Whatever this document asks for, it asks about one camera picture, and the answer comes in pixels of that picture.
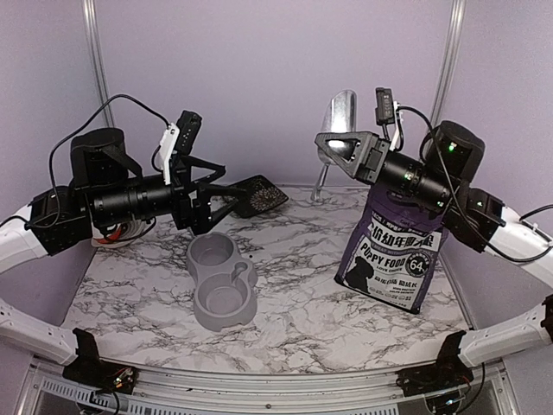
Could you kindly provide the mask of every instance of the black dog illustration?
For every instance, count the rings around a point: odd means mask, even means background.
[[[368,292],[367,279],[374,276],[371,264],[361,257],[355,257],[355,266],[346,273],[347,285],[358,290]]]

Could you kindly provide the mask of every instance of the white wall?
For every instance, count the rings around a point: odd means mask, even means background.
[[[359,128],[374,124],[374,89],[430,112],[450,1],[97,1],[110,93],[128,93],[176,120],[204,118],[194,154],[226,164],[227,182],[265,174],[312,184],[314,145],[328,101],[359,95]],[[116,103],[127,148],[142,164],[162,133],[158,120]],[[408,115],[415,155],[424,126]],[[330,183],[349,182],[333,169]]]
[[[0,3],[0,217],[48,189],[48,152],[97,107],[79,2]],[[68,149],[58,155],[59,184],[71,177]],[[84,244],[0,277],[2,298],[59,324],[88,261]],[[31,354],[0,342],[0,412],[11,414]]]
[[[475,187],[525,213],[553,202],[553,3],[467,2],[445,119],[486,142]],[[553,233],[553,214],[536,217]],[[455,241],[444,252],[478,327],[516,316],[552,289],[514,266]],[[521,413],[551,413],[553,348],[506,360]]]

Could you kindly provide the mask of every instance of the purple bag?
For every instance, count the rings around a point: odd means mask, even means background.
[[[418,314],[446,237],[441,216],[373,185],[335,281]]]

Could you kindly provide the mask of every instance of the robotic arm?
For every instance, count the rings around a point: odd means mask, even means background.
[[[38,195],[0,226],[0,273],[90,239],[93,231],[106,241],[134,220],[151,221],[171,214],[178,229],[206,233],[229,214],[236,202],[212,212],[211,197],[244,190],[212,184],[225,167],[190,156],[201,117],[184,111],[164,132],[158,149],[161,174],[142,175],[124,147],[124,134],[104,128],[71,142],[73,180]],[[192,180],[192,168],[213,173]],[[134,177],[129,178],[129,171]],[[93,335],[61,329],[28,316],[0,298],[0,335],[35,354],[66,366],[64,377],[105,391],[131,393],[136,369],[102,361]]]
[[[553,287],[552,239],[521,220],[493,195],[470,188],[485,145],[472,132],[451,121],[432,129],[418,110],[400,106],[391,90],[377,89],[377,124],[397,124],[401,111],[421,116],[430,129],[417,161],[397,151],[394,140],[374,133],[321,133],[315,143],[350,177],[408,196],[429,215],[442,215],[442,224],[456,239],[476,252],[487,252],[520,266]],[[424,150],[431,141],[433,145]],[[549,345],[553,339],[553,296],[522,316],[487,329],[454,333],[445,340],[432,365],[404,369],[397,384],[406,396],[462,384],[474,377],[470,367],[527,348]]]

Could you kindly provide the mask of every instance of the marble tabletop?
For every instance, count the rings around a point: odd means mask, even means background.
[[[366,189],[284,188],[290,200],[256,218],[227,217],[216,230],[257,268],[258,310],[246,326],[214,333],[194,318],[186,271],[192,235],[161,218],[143,239],[99,249],[63,326],[92,332],[105,358],[218,373],[309,374],[435,359],[446,335],[466,329],[438,264],[413,316],[333,280]]]

